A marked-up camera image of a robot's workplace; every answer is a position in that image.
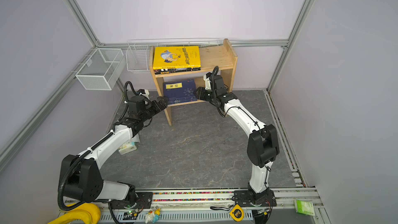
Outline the navy book yellow label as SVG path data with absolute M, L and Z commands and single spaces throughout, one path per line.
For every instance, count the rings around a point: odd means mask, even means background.
M 189 97 L 169 97 L 168 105 L 175 105 L 180 103 L 188 103 L 197 101 L 197 98 L 194 96 Z

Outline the navy notebook white lines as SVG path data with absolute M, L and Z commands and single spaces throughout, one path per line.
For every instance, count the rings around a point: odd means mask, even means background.
M 194 96 L 197 89 L 194 79 L 186 79 L 177 82 L 163 83 L 163 95 L 166 97 L 189 97 Z

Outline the black wolf cover book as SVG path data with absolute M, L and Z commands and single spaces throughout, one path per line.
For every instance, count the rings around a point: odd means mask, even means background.
M 193 72 L 193 71 L 200 71 L 200 67 L 194 67 L 194 68 L 168 68 L 168 69 L 155 69 L 154 74 L 155 75 L 161 75 L 161 74 L 172 74 L 172 73 L 183 73 L 183 72 Z

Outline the yellow folder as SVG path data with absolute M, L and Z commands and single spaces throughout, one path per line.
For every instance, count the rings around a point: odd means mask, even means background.
M 152 67 L 153 69 L 200 68 L 199 47 L 156 47 Z

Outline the blue book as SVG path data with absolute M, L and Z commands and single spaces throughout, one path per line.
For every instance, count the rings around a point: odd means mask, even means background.
M 200 103 L 200 102 L 201 102 L 201 101 L 191 101 L 191 102 L 183 102 L 183 103 L 169 104 L 168 107 L 180 106 L 180 105 L 187 105 L 187 104 L 194 104 L 194 103 Z

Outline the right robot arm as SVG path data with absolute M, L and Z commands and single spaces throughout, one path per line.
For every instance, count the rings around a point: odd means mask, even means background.
M 227 90 L 219 67 L 204 76 L 205 87 L 195 91 L 195 97 L 217 108 L 221 117 L 230 116 L 248 137 L 247 156 L 252 163 L 251 178 L 245 193 L 238 193 L 237 202 L 253 206 L 274 207 L 275 194 L 269 187 L 271 167 L 280 153 L 278 133 L 274 125 L 265 124 L 247 110 L 238 97 Z

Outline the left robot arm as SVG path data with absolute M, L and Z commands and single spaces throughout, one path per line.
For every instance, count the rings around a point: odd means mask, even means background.
M 119 201 L 130 207 L 137 204 L 134 185 L 104 180 L 100 169 L 124 143 L 148 127 L 155 115 L 166 110 L 169 99 L 159 96 L 150 100 L 146 90 L 136 91 L 130 81 L 124 84 L 123 95 L 125 109 L 110 131 L 86 150 L 62 160 L 57 196 L 60 210 L 71 211 L 92 202 Z

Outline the wooden two-tier bookshelf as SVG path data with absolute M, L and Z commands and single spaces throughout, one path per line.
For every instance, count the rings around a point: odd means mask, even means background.
M 156 47 L 153 46 L 150 48 L 149 70 L 151 72 L 157 92 L 160 96 L 164 96 L 163 83 L 165 82 L 177 82 L 186 79 L 194 79 L 197 88 L 205 87 L 203 76 L 208 72 L 212 72 L 215 66 L 219 67 L 218 74 L 223 77 L 224 84 L 227 86 L 227 90 L 232 92 L 238 56 L 228 39 L 224 39 L 221 46 L 211 46 L 204 48 L 199 47 L 201 70 L 193 72 L 155 75 L 154 69 L 152 67 L 155 48 Z M 172 121 L 171 108 L 172 107 L 167 107 L 165 110 L 168 122 Z

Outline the white mesh box basket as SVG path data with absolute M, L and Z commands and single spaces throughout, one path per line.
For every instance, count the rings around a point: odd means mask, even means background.
M 97 48 L 75 77 L 86 90 L 111 91 L 125 66 L 122 49 Z

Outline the small white toy figure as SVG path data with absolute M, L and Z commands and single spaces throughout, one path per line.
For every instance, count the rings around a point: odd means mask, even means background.
M 161 209 L 157 208 L 155 210 L 151 209 L 146 215 L 145 215 L 145 223 L 156 223 L 160 219 L 161 215 Z

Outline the yellow tape measure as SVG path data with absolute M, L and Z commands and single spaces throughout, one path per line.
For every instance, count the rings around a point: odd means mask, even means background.
M 229 214 L 236 222 L 241 222 L 244 218 L 244 211 L 238 204 L 233 206 Z

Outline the yellow banana toy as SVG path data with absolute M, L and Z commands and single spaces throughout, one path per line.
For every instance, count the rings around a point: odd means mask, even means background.
M 49 222 L 48 224 L 69 224 L 79 220 L 84 224 L 97 224 L 101 218 L 100 208 L 92 203 L 85 203 L 62 216 Z

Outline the green white packet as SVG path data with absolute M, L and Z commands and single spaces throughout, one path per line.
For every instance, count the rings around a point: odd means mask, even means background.
M 295 200 L 294 201 L 295 210 L 299 214 L 315 216 L 314 204 L 309 201 Z

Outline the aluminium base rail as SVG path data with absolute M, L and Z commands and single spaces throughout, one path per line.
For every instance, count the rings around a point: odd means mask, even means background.
M 245 189 L 140 190 L 138 203 L 127 207 L 122 202 L 97 202 L 100 224 L 145 224 L 145 215 L 161 209 L 159 224 L 234 224 L 229 212 L 235 204 L 244 211 L 243 224 L 329 224 L 330 218 L 315 188 L 274 188 L 276 205 L 253 206 L 236 201 Z M 299 214 L 294 201 L 314 204 L 315 216 Z

